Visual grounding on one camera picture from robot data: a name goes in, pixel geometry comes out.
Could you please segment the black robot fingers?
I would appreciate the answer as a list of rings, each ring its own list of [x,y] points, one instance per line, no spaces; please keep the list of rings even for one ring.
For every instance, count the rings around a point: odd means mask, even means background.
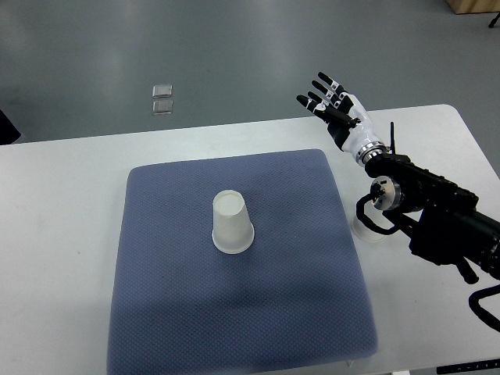
[[[318,72],[317,76],[318,80],[312,81],[316,91],[298,95],[297,101],[310,112],[313,110],[313,105],[321,104],[325,108],[333,108],[341,113],[350,113],[354,108],[354,102],[345,88],[324,72]]]

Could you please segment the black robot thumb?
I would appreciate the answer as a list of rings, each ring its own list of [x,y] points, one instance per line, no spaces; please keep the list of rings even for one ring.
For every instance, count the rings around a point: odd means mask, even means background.
[[[333,106],[323,103],[316,105],[316,116],[326,123],[334,123],[339,127],[356,127],[360,123],[360,119],[352,118]]]

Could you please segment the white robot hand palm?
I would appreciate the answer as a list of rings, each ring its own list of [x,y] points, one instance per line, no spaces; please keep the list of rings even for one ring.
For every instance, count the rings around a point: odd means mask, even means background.
[[[330,122],[327,130],[336,146],[352,155],[357,163],[367,163],[375,155],[386,152],[386,145],[375,135],[373,121],[357,97],[343,93],[327,96],[329,106],[349,116],[354,127],[346,127],[337,122]]]

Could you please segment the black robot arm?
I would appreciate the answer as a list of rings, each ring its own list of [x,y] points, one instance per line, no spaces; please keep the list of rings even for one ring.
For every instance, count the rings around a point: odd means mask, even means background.
[[[499,222],[477,211],[479,198],[418,167],[394,144],[386,145],[357,97],[337,81],[320,72],[312,85],[315,91],[298,95],[298,102],[373,178],[369,194],[356,204],[357,220],[378,234],[403,232],[412,254],[438,266],[456,266],[468,284],[478,280],[473,264],[498,278]]]

